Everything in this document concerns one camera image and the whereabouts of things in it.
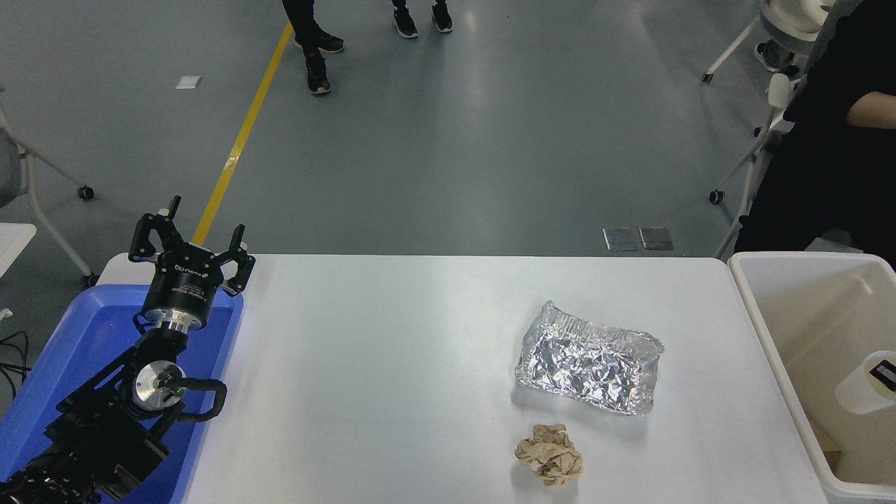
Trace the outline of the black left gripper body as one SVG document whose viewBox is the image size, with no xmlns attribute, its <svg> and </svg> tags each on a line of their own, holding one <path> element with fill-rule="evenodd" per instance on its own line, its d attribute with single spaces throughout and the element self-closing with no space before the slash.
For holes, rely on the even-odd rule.
<svg viewBox="0 0 896 504">
<path fill-rule="evenodd" d="M 155 265 L 143 317 L 159 320 L 163 312 L 182 312 L 206 323 L 223 282 L 221 266 L 209 250 L 191 243 L 167 250 Z"/>
</svg>

